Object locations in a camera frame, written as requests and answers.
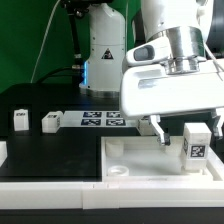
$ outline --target green wall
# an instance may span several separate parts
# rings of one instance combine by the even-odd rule
[[[133,47],[130,18],[139,9],[140,0],[129,1],[128,48]],[[40,50],[47,22],[56,0],[8,0],[0,7],[0,92],[17,83],[28,83]],[[126,0],[110,4],[123,15]],[[81,50],[89,56],[88,16],[78,21]],[[56,11],[36,80],[47,72],[73,63],[73,50],[66,11]]]

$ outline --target black surface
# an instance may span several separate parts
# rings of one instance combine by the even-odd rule
[[[8,158],[0,182],[100,181],[101,136],[135,136],[135,128],[60,128],[43,134],[41,119],[50,111],[118,110],[118,99],[80,95],[72,85],[23,84],[0,95],[0,138]],[[13,111],[28,109],[31,128],[15,132]]]
[[[0,211],[0,223],[223,224],[223,208],[131,208]]]

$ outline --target white cube with marker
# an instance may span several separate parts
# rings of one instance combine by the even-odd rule
[[[28,110],[20,109],[14,111],[14,130],[26,131],[29,130],[29,116]]]
[[[185,170],[200,170],[206,167],[211,131],[205,123],[186,123],[181,152]]]
[[[43,133],[56,133],[61,127],[63,113],[61,111],[49,112],[42,119]]]

